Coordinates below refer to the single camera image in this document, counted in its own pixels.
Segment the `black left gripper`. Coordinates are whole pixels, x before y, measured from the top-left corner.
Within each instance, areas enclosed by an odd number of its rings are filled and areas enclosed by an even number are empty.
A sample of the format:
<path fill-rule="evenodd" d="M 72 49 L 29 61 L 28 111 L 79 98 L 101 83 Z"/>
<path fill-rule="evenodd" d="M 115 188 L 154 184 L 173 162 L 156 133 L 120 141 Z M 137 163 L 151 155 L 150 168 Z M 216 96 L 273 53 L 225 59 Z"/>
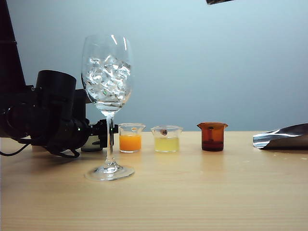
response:
<path fill-rule="evenodd" d="M 41 70 L 38 73 L 35 102 L 31 112 L 31 145 L 48 152 L 76 152 L 90 135 L 85 116 L 85 93 L 76 89 L 76 79 L 66 73 Z M 107 121 L 91 125 L 92 145 L 107 147 Z"/>

